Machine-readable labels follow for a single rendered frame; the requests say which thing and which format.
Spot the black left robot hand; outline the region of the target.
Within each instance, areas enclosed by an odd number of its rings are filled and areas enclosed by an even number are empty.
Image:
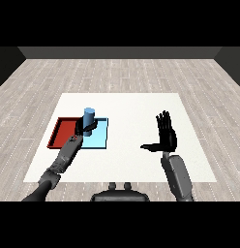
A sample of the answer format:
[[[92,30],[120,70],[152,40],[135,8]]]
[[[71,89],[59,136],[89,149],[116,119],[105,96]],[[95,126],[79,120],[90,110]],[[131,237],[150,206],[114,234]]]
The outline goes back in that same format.
[[[75,123],[75,134],[77,136],[83,136],[85,133],[90,132],[97,128],[98,120],[95,120],[92,124],[84,127],[83,126],[83,118],[80,117]]]

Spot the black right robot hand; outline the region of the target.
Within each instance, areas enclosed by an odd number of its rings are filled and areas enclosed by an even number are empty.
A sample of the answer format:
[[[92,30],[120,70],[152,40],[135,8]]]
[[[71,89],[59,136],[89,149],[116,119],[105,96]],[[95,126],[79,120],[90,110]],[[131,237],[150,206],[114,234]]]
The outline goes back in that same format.
[[[156,119],[160,141],[158,143],[143,144],[141,148],[151,152],[174,152],[177,148],[177,137],[171,125],[169,112],[164,110],[156,116]]]

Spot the blue can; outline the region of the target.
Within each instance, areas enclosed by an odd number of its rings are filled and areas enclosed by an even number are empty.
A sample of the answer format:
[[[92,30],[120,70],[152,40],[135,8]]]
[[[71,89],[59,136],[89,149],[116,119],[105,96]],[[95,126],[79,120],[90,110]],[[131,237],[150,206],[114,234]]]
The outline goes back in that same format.
[[[94,123],[95,110],[93,108],[85,108],[83,115],[83,128]]]

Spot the red shallow open box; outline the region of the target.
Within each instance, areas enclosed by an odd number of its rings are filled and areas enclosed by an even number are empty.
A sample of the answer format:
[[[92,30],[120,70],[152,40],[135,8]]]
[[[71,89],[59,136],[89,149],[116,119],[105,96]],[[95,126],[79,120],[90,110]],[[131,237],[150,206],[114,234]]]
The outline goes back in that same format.
[[[59,117],[47,144],[49,149],[61,149],[70,136],[75,134],[78,117]]]

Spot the light blue shallow open box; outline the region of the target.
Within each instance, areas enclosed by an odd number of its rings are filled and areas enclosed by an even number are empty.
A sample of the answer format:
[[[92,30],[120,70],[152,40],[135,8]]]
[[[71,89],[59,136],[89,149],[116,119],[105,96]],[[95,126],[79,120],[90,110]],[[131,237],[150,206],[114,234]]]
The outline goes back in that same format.
[[[108,119],[97,117],[98,125],[90,137],[83,138],[82,149],[106,149]]]

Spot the dark grey robot body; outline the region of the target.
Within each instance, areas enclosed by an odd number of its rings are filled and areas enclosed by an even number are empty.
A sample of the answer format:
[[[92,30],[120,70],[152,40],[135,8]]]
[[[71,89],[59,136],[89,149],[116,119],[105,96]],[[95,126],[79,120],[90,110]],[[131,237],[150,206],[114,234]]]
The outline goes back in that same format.
[[[91,202],[149,202],[149,198],[146,194],[134,191],[130,182],[124,183],[123,190],[117,190],[116,183],[110,182],[106,191],[92,196]]]

